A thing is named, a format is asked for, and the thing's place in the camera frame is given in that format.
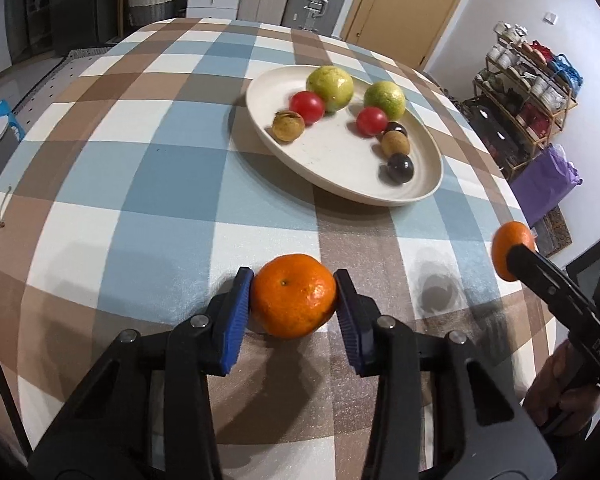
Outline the person's right hand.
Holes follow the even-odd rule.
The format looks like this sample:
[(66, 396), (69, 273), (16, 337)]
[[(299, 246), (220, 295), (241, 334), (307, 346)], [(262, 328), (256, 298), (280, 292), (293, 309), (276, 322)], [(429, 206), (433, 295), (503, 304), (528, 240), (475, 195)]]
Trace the person's right hand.
[(567, 414), (558, 428), (560, 434), (576, 434), (588, 426), (600, 407), (598, 385), (566, 390), (567, 361), (573, 351), (568, 340), (562, 341), (546, 360), (524, 397), (524, 409), (538, 427), (547, 422), (551, 408), (560, 408)]

